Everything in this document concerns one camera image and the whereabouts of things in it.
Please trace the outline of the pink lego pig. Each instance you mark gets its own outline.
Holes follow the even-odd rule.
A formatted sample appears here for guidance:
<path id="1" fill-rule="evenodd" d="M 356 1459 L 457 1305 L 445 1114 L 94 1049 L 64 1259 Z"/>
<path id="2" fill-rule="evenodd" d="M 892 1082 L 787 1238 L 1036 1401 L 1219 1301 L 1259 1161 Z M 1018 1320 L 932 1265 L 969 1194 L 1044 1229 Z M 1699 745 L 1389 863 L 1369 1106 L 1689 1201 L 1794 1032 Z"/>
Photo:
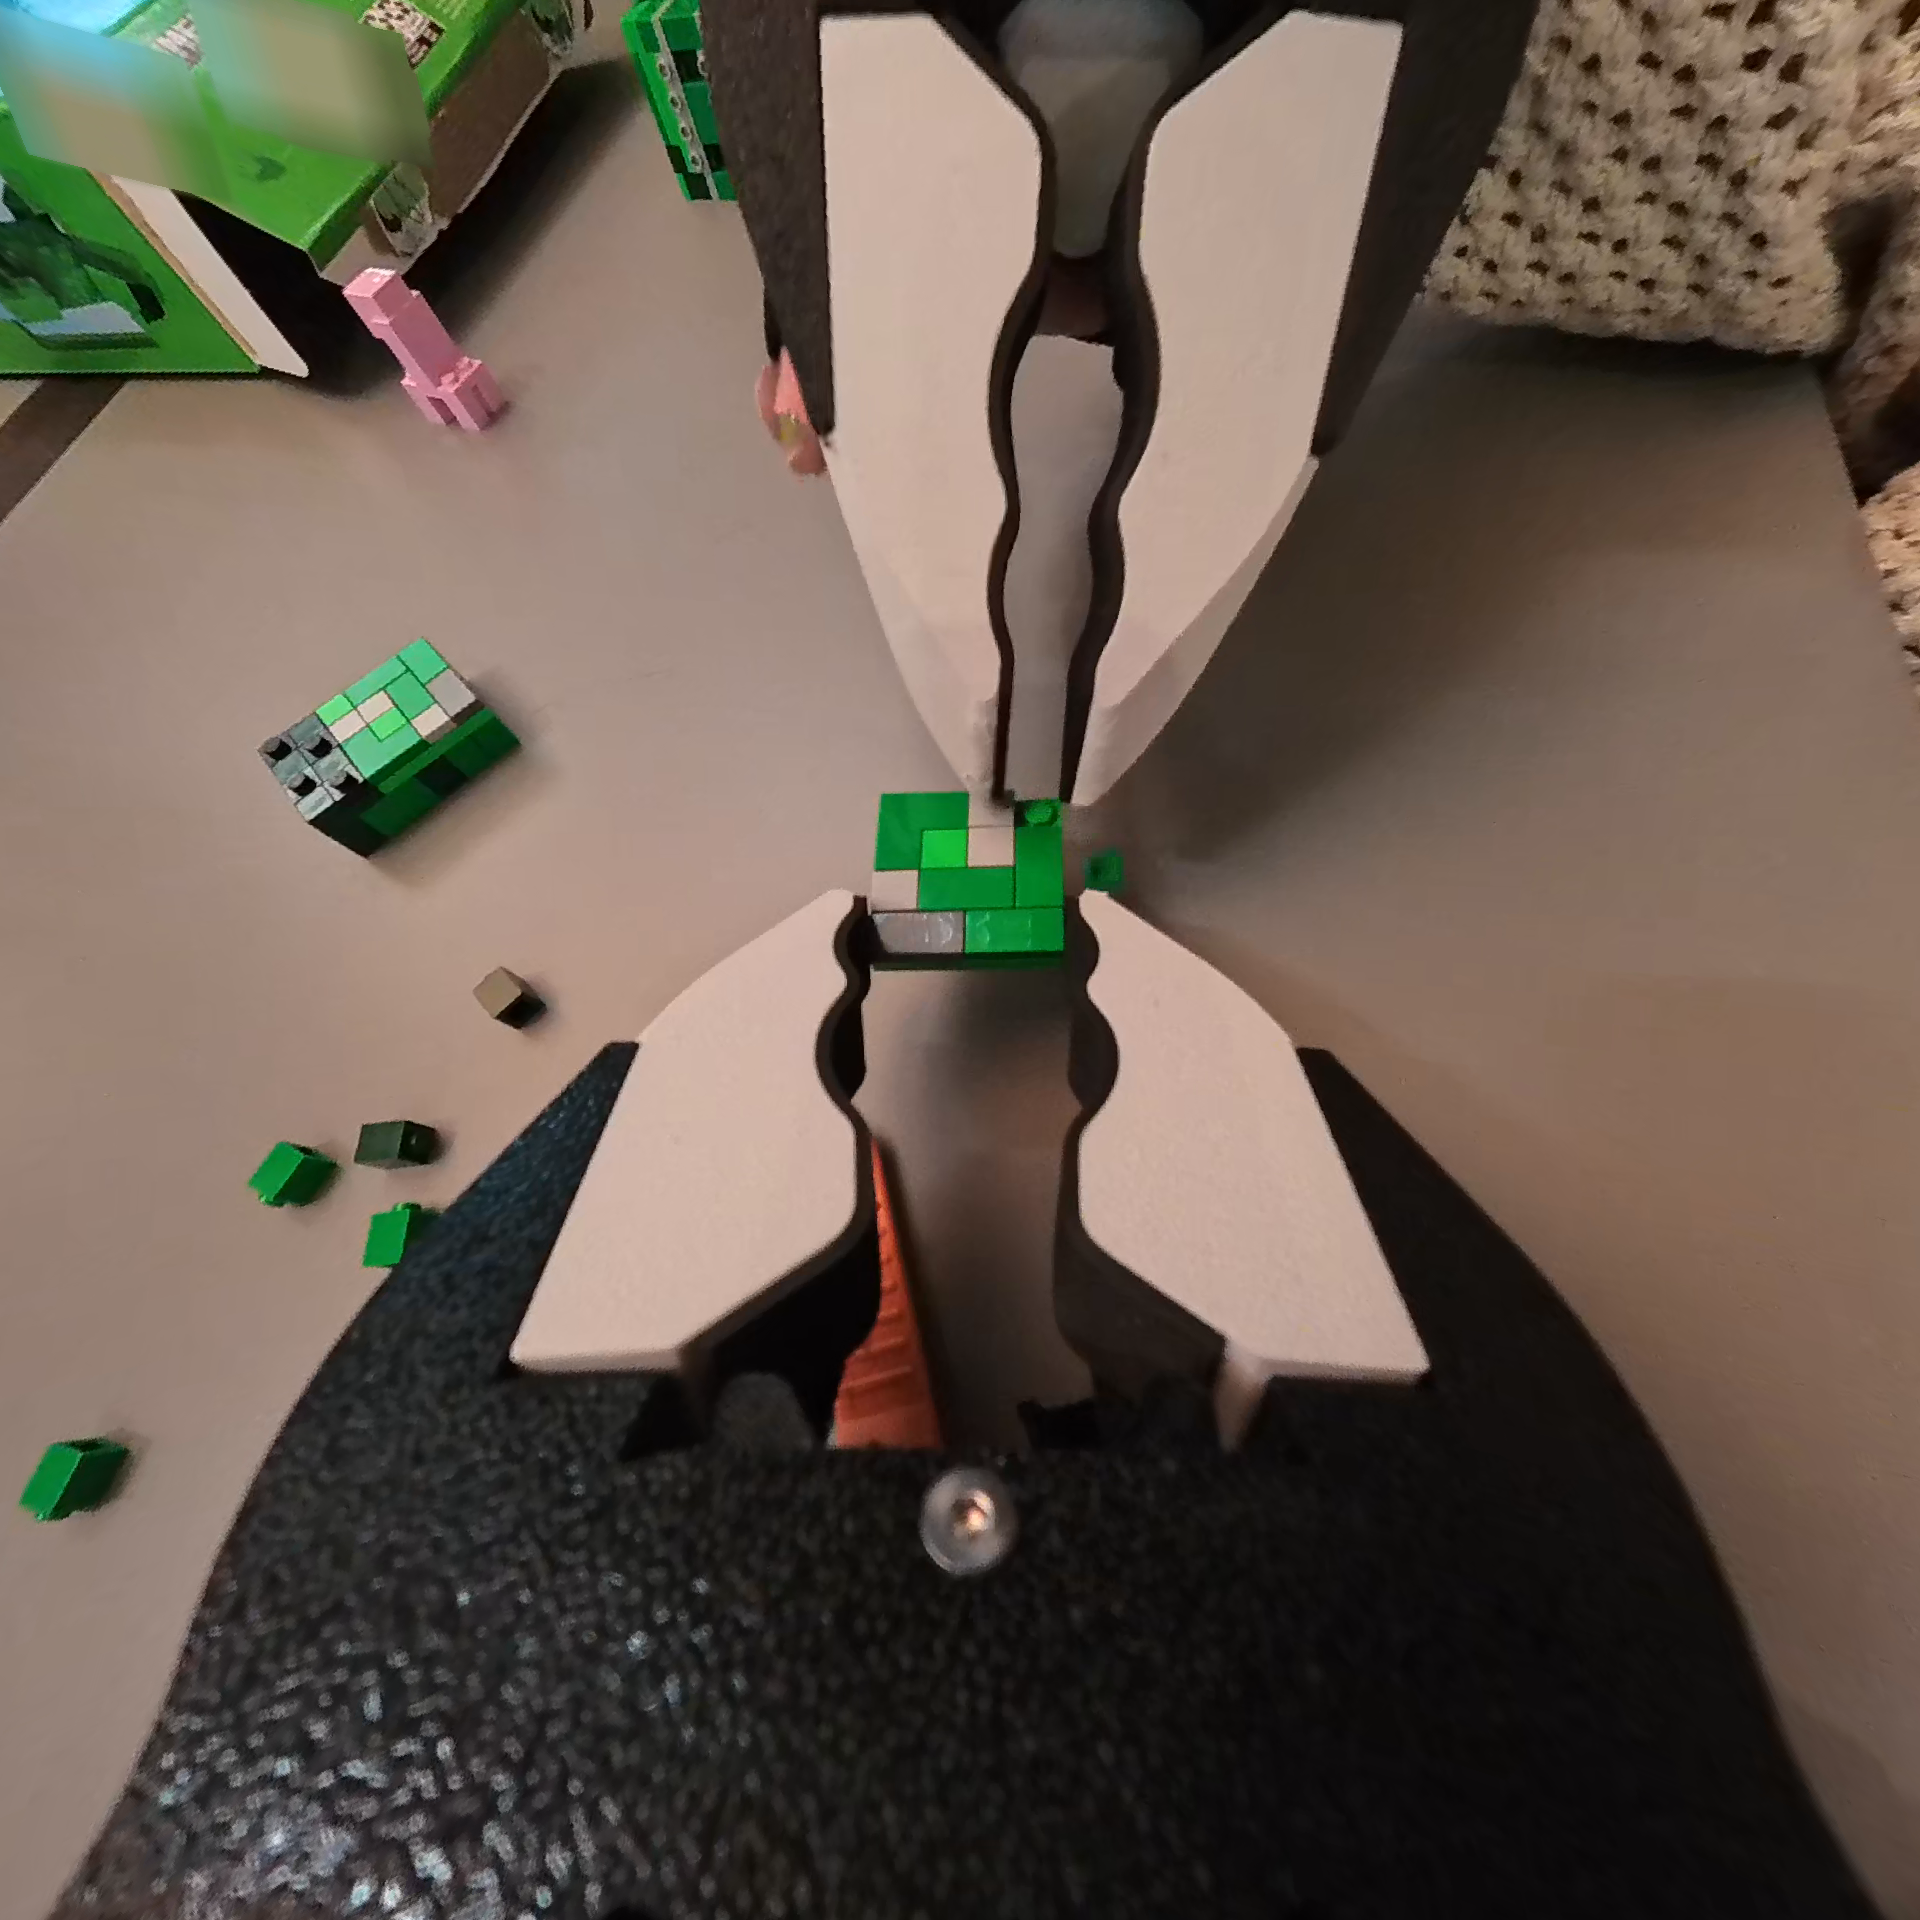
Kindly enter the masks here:
<path id="1" fill-rule="evenodd" d="M 363 269 L 342 288 L 352 313 L 389 346 L 400 385 L 419 414 L 437 424 L 480 434 L 507 406 L 492 369 L 464 352 L 433 304 L 392 269 Z"/>

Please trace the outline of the tall green lego creeper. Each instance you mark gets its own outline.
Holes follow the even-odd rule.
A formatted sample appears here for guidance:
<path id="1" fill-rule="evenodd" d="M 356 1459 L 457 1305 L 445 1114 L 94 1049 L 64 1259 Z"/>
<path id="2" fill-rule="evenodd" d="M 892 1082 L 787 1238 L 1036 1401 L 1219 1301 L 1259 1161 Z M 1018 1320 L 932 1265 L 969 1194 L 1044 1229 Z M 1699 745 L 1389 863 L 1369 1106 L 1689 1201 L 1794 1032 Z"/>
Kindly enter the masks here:
<path id="1" fill-rule="evenodd" d="M 630 1 L 620 17 L 667 163 L 685 201 L 736 201 L 713 114 L 699 1 Z"/>

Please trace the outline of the green lego block assembly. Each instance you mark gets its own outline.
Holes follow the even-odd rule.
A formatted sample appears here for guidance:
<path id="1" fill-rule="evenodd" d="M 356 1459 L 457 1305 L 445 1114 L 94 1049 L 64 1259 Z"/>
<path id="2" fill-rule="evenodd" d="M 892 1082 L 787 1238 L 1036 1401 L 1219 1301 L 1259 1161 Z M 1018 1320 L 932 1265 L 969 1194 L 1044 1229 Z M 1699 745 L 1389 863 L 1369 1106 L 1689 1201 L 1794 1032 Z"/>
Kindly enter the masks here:
<path id="1" fill-rule="evenodd" d="M 416 638 L 256 754 L 302 823 L 374 856 L 520 745 L 459 666 Z"/>

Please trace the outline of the person's right forearm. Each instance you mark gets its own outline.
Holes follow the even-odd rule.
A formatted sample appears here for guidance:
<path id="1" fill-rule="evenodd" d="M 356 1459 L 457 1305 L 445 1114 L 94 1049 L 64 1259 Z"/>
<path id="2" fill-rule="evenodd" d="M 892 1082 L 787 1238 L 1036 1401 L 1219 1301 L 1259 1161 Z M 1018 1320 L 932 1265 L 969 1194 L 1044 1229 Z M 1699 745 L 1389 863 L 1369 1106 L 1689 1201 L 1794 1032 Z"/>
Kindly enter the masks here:
<path id="1" fill-rule="evenodd" d="M 1817 366 L 1917 674 L 1917 3 L 1541 3 L 1424 298 Z"/>

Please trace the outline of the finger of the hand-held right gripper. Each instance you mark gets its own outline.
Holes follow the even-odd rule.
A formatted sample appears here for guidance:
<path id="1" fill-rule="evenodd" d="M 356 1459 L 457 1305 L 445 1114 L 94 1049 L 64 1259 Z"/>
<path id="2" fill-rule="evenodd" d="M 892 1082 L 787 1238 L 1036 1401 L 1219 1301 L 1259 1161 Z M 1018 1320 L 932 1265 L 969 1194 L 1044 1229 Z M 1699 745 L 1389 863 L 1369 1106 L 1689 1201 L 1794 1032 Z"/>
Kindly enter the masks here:
<path id="1" fill-rule="evenodd" d="M 1115 251 L 1115 315 L 1141 334 L 1091 525 L 1117 557 L 1096 563 L 1070 672 L 1077 807 L 1164 730 L 1310 486 L 1401 35 L 1292 9 L 1142 137 Z"/>
<path id="2" fill-rule="evenodd" d="M 821 22 L 822 453 L 902 683 L 960 783 L 1004 783 L 1012 378 L 1050 254 L 1050 135 L 937 15 Z"/>

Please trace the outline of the person's right hand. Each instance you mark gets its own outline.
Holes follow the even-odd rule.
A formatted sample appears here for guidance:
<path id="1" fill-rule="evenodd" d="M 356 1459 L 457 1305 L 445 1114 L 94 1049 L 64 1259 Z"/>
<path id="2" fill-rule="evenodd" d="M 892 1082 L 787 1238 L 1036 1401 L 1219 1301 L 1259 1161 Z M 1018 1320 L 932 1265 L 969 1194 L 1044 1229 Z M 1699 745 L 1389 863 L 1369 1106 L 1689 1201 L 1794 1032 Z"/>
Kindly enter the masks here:
<path id="1" fill-rule="evenodd" d="M 754 400 L 758 419 L 782 453 L 784 466 L 804 478 L 822 475 L 825 450 L 809 417 L 794 359 L 784 346 L 758 369 Z"/>

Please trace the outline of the orange brick separator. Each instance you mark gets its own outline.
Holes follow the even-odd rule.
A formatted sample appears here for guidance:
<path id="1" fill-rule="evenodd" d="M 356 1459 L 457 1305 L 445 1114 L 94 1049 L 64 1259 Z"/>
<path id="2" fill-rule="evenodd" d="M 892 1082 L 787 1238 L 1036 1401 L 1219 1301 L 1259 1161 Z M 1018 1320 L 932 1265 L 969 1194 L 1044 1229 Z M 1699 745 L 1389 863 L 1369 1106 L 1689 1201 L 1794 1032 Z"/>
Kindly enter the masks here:
<path id="1" fill-rule="evenodd" d="M 832 1406 L 832 1449 L 944 1449 L 944 1422 L 881 1142 L 872 1145 L 881 1303 Z"/>

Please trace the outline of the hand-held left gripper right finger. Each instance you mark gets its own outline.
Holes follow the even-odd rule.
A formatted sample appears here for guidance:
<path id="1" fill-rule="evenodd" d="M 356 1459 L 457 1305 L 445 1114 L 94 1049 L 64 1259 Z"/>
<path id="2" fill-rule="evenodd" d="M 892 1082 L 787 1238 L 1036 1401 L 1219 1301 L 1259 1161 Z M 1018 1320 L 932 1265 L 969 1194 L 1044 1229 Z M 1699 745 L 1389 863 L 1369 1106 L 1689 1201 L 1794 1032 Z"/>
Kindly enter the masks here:
<path id="1" fill-rule="evenodd" d="M 1432 1361 L 1285 1026 L 1112 894 L 1066 920 L 1053 1314 L 1098 1387 L 1194 1384 L 1235 1449 L 1276 1381 Z"/>

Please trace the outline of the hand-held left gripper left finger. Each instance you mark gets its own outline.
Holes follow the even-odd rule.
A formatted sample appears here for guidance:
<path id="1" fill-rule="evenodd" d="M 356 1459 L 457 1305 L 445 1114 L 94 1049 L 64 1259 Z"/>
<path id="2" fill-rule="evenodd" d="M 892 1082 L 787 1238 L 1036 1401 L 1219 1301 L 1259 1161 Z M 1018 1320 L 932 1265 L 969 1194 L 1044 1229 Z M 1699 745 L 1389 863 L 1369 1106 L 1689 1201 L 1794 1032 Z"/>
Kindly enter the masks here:
<path id="1" fill-rule="evenodd" d="M 531 1378 L 654 1376 L 708 1425 L 782 1384 L 832 1433 L 881 1305 L 857 952 L 832 887 L 697 975 L 637 1035 L 513 1337 Z"/>

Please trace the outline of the green cardboard lego box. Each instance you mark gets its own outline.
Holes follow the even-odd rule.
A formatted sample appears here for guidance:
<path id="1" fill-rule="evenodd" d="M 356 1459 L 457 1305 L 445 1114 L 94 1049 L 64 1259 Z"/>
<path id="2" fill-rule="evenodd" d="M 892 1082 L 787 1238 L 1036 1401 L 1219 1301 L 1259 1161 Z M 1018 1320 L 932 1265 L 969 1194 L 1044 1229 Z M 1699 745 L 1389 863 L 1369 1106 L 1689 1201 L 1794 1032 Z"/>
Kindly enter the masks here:
<path id="1" fill-rule="evenodd" d="M 596 3 L 4 3 L 4 374 L 332 368 Z"/>

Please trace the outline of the green tiled lego plate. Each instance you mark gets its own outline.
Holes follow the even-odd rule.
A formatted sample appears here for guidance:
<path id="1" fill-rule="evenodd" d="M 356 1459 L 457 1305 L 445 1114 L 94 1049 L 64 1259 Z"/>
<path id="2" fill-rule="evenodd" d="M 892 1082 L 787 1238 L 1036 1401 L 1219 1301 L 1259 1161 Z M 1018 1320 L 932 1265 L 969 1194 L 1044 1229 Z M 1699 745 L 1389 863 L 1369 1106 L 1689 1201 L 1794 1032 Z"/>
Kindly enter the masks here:
<path id="1" fill-rule="evenodd" d="M 875 968 L 1056 968 L 1066 959 L 1059 797 L 969 791 L 877 800 L 865 945 Z"/>

